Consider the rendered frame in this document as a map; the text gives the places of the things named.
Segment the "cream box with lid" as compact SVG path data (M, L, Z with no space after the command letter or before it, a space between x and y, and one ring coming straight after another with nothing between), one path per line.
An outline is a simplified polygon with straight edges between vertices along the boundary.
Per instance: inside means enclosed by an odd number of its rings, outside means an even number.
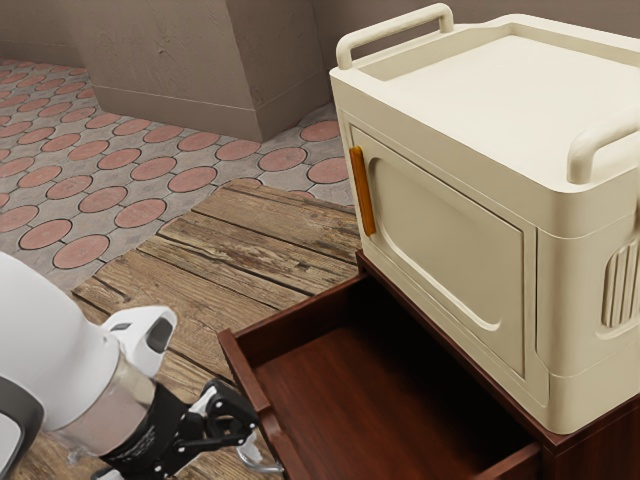
M440 3L336 56L366 258L546 429L640 395L640 39Z

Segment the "dark red wooden drawer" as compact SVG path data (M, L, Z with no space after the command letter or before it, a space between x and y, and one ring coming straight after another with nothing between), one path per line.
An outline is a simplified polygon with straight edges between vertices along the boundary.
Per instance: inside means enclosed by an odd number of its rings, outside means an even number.
M539 480L540 448L368 275L219 342L285 480Z

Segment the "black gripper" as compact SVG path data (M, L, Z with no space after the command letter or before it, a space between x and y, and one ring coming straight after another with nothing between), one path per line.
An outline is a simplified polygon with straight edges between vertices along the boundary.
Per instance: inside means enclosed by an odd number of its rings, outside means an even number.
M191 406L157 383L141 424L122 445L100 457L107 467L98 475L172 476L188 465L194 454L227 447L235 449L250 471L283 474L284 467L278 461L264 462L256 446L257 429L258 416L250 402L219 379L207 382ZM179 443L184 441L185 451L180 453Z

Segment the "dark red wooden cabinet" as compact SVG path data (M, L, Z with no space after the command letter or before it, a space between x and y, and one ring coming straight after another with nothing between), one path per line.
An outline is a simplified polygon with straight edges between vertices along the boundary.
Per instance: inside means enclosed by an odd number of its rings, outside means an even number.
M473 480L640 480L640 393L574 433L554 434L527 413L361 250L356 252L356 261L361 273L375 278L446 355L535 439L474 475Z

